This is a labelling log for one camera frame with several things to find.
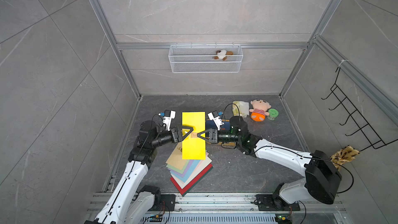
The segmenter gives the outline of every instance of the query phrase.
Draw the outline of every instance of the orange shorts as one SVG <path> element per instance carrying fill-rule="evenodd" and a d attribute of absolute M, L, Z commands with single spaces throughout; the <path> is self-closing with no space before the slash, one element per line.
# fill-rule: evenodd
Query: orange shorts
<path fill-rule="evenodd" d="M 250 116 L 254 121 L 260 122 L 264 121 L 266 116 L 264 114 L 258 113 L 258 112 L 252 112 Z"/>

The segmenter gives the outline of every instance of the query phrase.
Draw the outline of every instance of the red paper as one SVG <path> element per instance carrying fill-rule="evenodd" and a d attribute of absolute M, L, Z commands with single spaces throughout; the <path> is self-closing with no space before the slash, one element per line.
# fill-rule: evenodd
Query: red paper
<path fill-rule="evenodd" d="M 174 180 L 173 177 L 170 178 L 174 186 L 180 192 L 182 196 L 184 196 L 195 184 L 212 168 L 212 164 L 210 163 L 206 166 L 191 182 L 189 182 L 183 189 L 178 185 L 178 183 Z"/>

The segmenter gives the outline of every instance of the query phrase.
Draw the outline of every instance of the white wire basket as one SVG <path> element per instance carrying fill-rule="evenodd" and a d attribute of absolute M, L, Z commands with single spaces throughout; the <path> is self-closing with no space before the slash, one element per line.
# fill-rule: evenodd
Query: white wire basket
<path fill-rule="evenodd" d="M 214 59 L 218 50 L 232 51 L 226 60 Z M 169 50 L 173 73 L 236 73 L 243 53 L 240 45 L 172 45 Z"/>

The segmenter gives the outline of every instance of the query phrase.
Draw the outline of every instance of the beige paper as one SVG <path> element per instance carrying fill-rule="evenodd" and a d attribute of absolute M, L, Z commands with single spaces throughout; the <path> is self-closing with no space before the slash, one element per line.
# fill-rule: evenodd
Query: beige paper
<path fill-rule="evenodd" d="M 185 164 L 188 163 L 189 160 L 182 159 L 182 142 L 177 143 L 177 146 L 174 148 L 174 151 L 167 159 L 166 163 L 177 168 L 184 168 Z"/>

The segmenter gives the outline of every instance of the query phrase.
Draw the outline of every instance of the gray tile wall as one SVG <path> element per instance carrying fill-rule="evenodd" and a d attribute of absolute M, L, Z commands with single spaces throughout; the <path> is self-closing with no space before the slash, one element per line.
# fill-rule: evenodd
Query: gray tile wall
<path fill-rule="evenodd" d="M 307 42 L 329 0 L 100 0 L 117 42 Z M 239 73 L 173 74 L 125 50 L 142 94 L 277 94 L 300 50 L 244 50 Z"/>
<path fill-rule="evenodd" d="M 398 68 L 398 0 L 342 0 L 331 18 L 322 36 L 339 50 L 346 59 L 358 67 L 373 83 L 380 87 L 393 101 L 398 103 L 398 82 L 396 70 Z M 322 112 L 330 128 L 342 146 L 353 144 L 363 148 L 366 140 L 359 132 L 346 137 L 344 134 L 355 131 L 352 123 L 341 127 L 338 122 L 346 114 L 341 109 L 329 111 L 325 109 L 319 94 L 322 93 L 321 84 L 327 58 L 310 59 L 301 70 L 298 80 L 307 88 L 308 94 Z M 367 121 L 378 132 L 380 137 L 390 142 L 398 138 L 398 127 L 344 74 L 339 78 L 347 95 L 362 112 Z M 398 143 L 374 150 L 369 148 L 362 152 L 352 163 L 361 181 L 373 197 L 383 216 L 378 222 L 395 223 L 398 213 L 393 207 L 398 198 L 398 171 L 393 157 L 398 152 Z M 355 211 L 367 213 L 360 201 L 349 199 L 345 204 L 357 204 Z M 357 217 L 362 223 L 368 223 L 370 214 Z"/>
<path fill-rule="evenodd" d="M 398 104 L 398 0 L 342 0 L 323 37 Z"/>
<path fill-rule="evenodd" d="M 142 94 L 278 94 L 302 50 L 246 49 L 239 73 L 172 73 L 168 50 L 124 50 Z"/>
<path fill-rule="evenodd" d="M 315 48 L 285 98 L 310 150 L 318 149 L 327 155 L 347 145 L 359 150 L 369 145 L 361 132 L 345 136 L 355 132 L 357 127 L 351 119 L 346 125 L 339 125 L 346 121 L 348 114 L 341 106 L 329 110 L 339 103 L 333 95 L 326 100 L 321 99 L 330 93 L 337 75 L 336 67 L 324 52 Z M 342 71 L 337 84 L 384 141 L 398 138 L 398 126 Z M 348 101 L 344 105 L 352 112 L 353 107 Z M 360 126 L 364 125 L 359 114 L 353 116 Z M 371 141 L 378 141 L 370 129 L 364 128 L 364 132 Z M 354 186 L 339 196 L 354 223 L 395 223 L 397 213 L 394 204 L 398 197 L 398 182 L 394 161 L 397 152 L 398 142 L 377 150 L 368 148 L 347 165 L 354 174 Z M 341 190 L 351 183 L 347 172 L 342 171 L 342 175 Z"/>
<path fill-rule="evenodd" d="M 1 223 L 83 223 L 135 97 L 88 0 L 0 0 Z"/>
<path fill-rule="evenodd" d="M 100 2 L 119 42 L 306 42 L 329 0 Z"/>

